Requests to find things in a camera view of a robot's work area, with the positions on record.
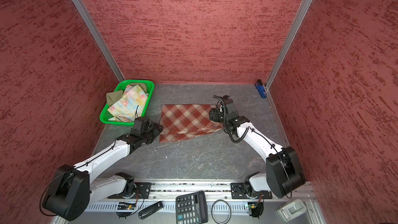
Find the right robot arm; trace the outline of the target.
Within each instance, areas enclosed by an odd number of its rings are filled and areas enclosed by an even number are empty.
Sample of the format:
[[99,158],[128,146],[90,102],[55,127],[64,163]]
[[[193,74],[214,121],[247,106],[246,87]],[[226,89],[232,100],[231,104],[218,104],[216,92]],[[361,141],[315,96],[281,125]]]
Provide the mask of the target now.
[[264,173],[245,178],[244,193],[252,199],[262,191],[270,191],[277,198],[291,198],[294,190],[306,183],[297,152],[291,146],[275,143],[248,118],[240,116],[228,95],[213,98],[218,102],[209,111],[209,120],[221,123],[232,143],[246,142],[265,161]]

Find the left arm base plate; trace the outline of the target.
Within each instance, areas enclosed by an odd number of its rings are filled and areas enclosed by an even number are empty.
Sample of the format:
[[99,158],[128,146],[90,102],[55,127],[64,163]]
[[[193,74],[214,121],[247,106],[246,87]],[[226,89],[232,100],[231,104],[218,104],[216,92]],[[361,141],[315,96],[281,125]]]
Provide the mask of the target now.
[[152,183],[135,182],[134,185],[135,185],[135,189],[134,189],[132,195],[129,197],[127,197],[126,194],[122,192],[120,194],[112,195],[107,198],[108,199],[127,199],[127,200],[148,199]]

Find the red plaid skirt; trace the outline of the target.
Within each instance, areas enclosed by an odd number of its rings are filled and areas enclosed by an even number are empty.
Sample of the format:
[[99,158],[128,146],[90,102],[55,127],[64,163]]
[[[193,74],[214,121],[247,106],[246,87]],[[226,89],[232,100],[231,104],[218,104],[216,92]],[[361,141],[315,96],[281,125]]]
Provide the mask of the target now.
[[162,106],[160,143],[181,142],[222,130],[211,121],[209,104],[167,104]]

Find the green plastic basket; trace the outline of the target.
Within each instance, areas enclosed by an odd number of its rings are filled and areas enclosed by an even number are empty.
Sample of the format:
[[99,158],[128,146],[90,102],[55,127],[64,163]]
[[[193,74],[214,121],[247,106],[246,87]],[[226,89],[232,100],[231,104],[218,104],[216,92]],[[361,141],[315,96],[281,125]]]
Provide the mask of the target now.
[[[149,80],[133,80],[133,79],[128,79],[128,80],[124,80],[122,82],[120,82],[117,87],[115,88],[114,91],[118,91],[118,90],[124,90],[126,88],[127,85],[132,85],[132,84],[145,84],[146,85],[146,93],[148,95],[148,100],[147,103],[145,105],[145,108],[143,110],[143,114],[141,115],[141,117],[145,116],[145,112],[148,108],[150,99],[152,97],[153,91],[154,91],[154,83],[149,81]],[[114,124],[114,125],[125,125],[125,126],[133,126],[134,122],[128,123],[128,122],[116,122],[116,121],[109,121],[109,118],[112,117],[112,115],[107,111],[109,108],[108,104],[105,104],[105,107],[103,108],[99,119],[102,123],[105,124]]]

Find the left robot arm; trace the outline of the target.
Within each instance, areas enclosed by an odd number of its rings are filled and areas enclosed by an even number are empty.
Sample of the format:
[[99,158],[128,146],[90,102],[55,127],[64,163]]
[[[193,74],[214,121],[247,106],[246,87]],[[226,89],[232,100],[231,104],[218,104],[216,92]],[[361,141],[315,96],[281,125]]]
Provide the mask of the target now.
[[114,195],[139,199],[134,177],[119,172],[110,178],[99,176],[119,160],[131,155],[142,145],[151,144],[163,127],[149,118],[135,120],[129,133],[116,138],[111,145],[83,162],[59,167],[53,180],[40,197],[39,210],[45,216],[77,219],[88,206]]

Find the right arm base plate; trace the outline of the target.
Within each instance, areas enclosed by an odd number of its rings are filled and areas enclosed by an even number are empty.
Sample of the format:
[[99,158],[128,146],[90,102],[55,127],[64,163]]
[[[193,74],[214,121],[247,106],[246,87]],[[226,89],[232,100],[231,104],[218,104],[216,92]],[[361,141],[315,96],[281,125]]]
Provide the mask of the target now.
[[271,191],[253,191],[246,183],[231,183],[232,199],[270,200],[273,198]]

